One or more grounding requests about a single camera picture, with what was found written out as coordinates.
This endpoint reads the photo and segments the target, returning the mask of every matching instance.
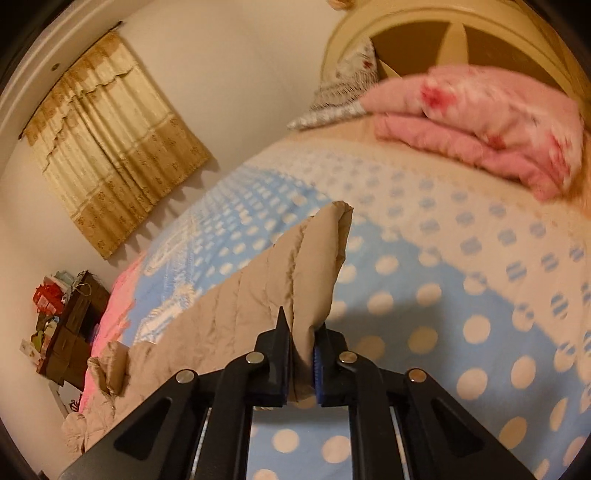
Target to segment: beige fabric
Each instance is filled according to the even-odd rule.
[[[119,395],[123,387],[127,352],[129,347],[119,342],[109,342],[100,356],[105,372],[105,386],[111,395]]]
[[[90,372],[90,376],[94,381],[96,388],[98,388],[101,392],[109,394],[109,390],[107,389],[107,380],[105,375],[105,370],[100,364],[100,360],[96,357],[89,358],[86,362],[88,366],[88,371]]]
[[[314,331],[330,311],[351,218],[345,202],[326,205],[174,319],[158,345],[131,347],[121,394],[98,391],[83,414],[66,419],[63,432],[73,456],[88,450],[179,370],[204,374],[251,351],[258,334],[274,328],[281,306],[295,347],[291,397],[310,395]]]
[[[44,178],[104,258],[211,158],[114,32],[65,72],[25,135]]]

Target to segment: white wall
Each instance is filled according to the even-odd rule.
[[[72,225],[21,140],[0,179],[0,205],[16,237],[52,270],[88,269],[110,287],[206,189],[285,134],[285,124],[310,101],[339,15],[322,0],[157,0],[131,15],[120,35],[216,159],[104,261]]]
[[[49,191],[26,140],[18,142],[0,178],[0,416],[35,470],[53,480],[67,463],[61,442],[48,441],[60,435],[60,412],[18,350],[33,333],[31,297],[43,275],[88,269],[110,287],[206,189],[280,139],[311,100],[340,16],[323,0],[156,0],[125,19],[120,35],[216,160],[161,202],[109,261]]]
[[[48,381],[19,351],[21,340],[35,330],[32,298],[47,266],[12,237],[1,213],[0,266],[0,417],[33,470],[56,479],[69,463],[65,444],[59,441],[64,418]]]

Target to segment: bed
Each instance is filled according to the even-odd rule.
[[[499,66],[562,90],[586,117],[584,86],[509,0],[361,2],[333,33],[322,75],[364,37],[382,77]],[[555,480],[591,432],[585,166],[580,178],[566,200],[541,204],[517,184],[376,140],[368,116],[291,134],[222,180],[118,278],[93,354],[113,339],[158,342],[286,229],[344,200],[355,211],[330,328],[380,367],[425,369],[538,480]],[[82,412],[91,393],[89,380]],[[351,478],[347,412],[313,397],[255,412],[248,478],[305,477]]]

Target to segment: white polka dot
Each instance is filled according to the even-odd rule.
[[[535,360],[524,355],[517,359],[511,368],[511,384],[520,390],[531,385],[535,378]]]
[[[523,417],[510,419],[501,429],[499,442],[508,450],[517,447],[527,432],[527,421]]]
[[[394,299],[387,291],[374,293],[368,300],[368,311],[373,315],[384,315],[394,307]]]
[[[486,390],[488,376],[482,368],[466,370],[457,380],[457,394],[464,400],[476,400]]]
[[[259,240],[257,240],[256,242],[254,242],[252,244],[252,247],[255,250],[262,250],[263,248],[265,248],[266,243],[267,243],[267,241],[264,238],[259,238]]]
[[[441,298],[441,287],[436,283],[427,283],[417,290],[417,302],[423,307],[437,303]]]
[[[375,362],[384,356],[386,344],[378,336],[367,335],[362,337],[353,351]]]
[[[576,348],[570,343],[566,342],[556,349],[554,354],[554,369],[559,372],[566,372],[574,365]]]
[[[328,463],[344,462],[349,455],[351,455],[351,441],[342,435],[329,438],[322,446],[322,458]]]
[[[295,213],[286,213],[283,218],[283,222],[286,224],[293,223],[297,220],[297,216]]]
[[[585,437],[576,437],[572,442],[570,442],[570,445],[566,449],[564,457],[562,458],[562,464],[564,466],[569,466],[571,463],[573,463],[573,460],[577,456],[577,453],[583,447],[585,440]]]
[[[347,311],[347,304],[344,301],[336,300],[330,306],[330,313],[326,320],[328,321],[335,321],[340,320],[340,318],[345,314]]]
[[[562,421],[564,420],[564,414],[566,413],[566,407],[569,404],[568,398],[563,398],[559,400],[558,403],[552,409],[552,413],[550,414],[550,430],[553,432],[557,432],[560,426],[562,425]]]
[[[361,245],[363,245],[363,238],[360,236],[353,236],[349,238],[347,242],[347,250],[350,252],[358,252],[361,249]]]
[[[220,273],[222,275],[228,275],[231,271],[232,271],[232,267],[234,265],[232,265],[231,263],[224,263],[221,267],[220,267]]]
[[[291,197],[291,201],[293,203],[295,203],[298,207],[301,207],[303,204],[305,204],[308,200],[306,200],[306,197],[304,197],[303,195],[300,195],[299,193],[292,196]]]
[[[534,477],[536,478],[536,480],[542,480],[548,473],[548,470],[550,470],[550,461],[547,458],[545,458],[540,462],[538,468],[535,469]]]
[[[375,263],[375,271],[380,275],[390,275],[398,269],[398,259],[393,255],[384,255]]]
[[[279,480],[277,474],[273,470],[263,468],[255,472],[252,480]]]
[[[468,295],[482,295],[486,290],[486,280],[480,275],[468,275],[464,279],[464,291]]]
[[[339,276],[337,277],[337,283],[351,283],[357,276],[357,269],[354,265],[346,264],[340,269]]]
[[[244,250],[246,250],[246,245],[245,244],[237,244],[237,246],[234,247],[234,254],[235,255],[239,255],[242,252],[244,252]]]
[[[472,315],[464,323],[464,338],[473,345],[486,342],[490,333],[491,323],[482,315]]]
[[[381,237],[384,242],[388,242],[388,243],[397,242],[398,240],[400,240],[400,236],[396,232],[393,232],[392,230],[390,230],[390,231],[384,230],[382,232]]]
[[[583,389],[581,402],[579,403],[579,413],[585,413],[591,407],[591,384]]]
[[[515,308],[511,316],[511,321],[515,330],[519,330],[520,332],[529,332],[534,326],[534,316],[527,309]]]
[[[425,355],[435,348],[439,335],[431,327],[418,327],[408,338],[408,348],[412,353]]]
[[[365,222],[367,222],[367,218],[365,218],[363,215],[353,212],[353,219],[351,221],[353,225],[363,225]]]
[[[435,267],[439,265],[439,262],[441,262],[441,256],[438,250],[430,248],[421,251],[418,256],[418,261],[423,267]]]
[[[308,408],[316,406],[316,397],[312,395],[308,398],[305,398],[304,400],[293,402],[292,405],[299,408],[300,410],[307,410]]]
[[[291,453],[300,444],[300,437],[291,429],[281,429],[273,435],[273,448],[281,453]]]

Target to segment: pink bedspread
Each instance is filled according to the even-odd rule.
[[[377,114],[378,138],[519,179],[540,200],[568,191],[581,168],[583,124],[576,102],[519,73],[434,67],[381,82],[361,104]]]
[[[141,254],[119,277],[113,285],[113,292],[100,320],[99,331],[92,343],[91,356],[100,356],[103,349],[112,340],[118,340],[128,326],[127,314],[134,306],[134,292],[145,254]],[[96,385],[90,372],[86,371],[84,391],[80,400],[80,412],[83,412],[88,399],[96,391]]]

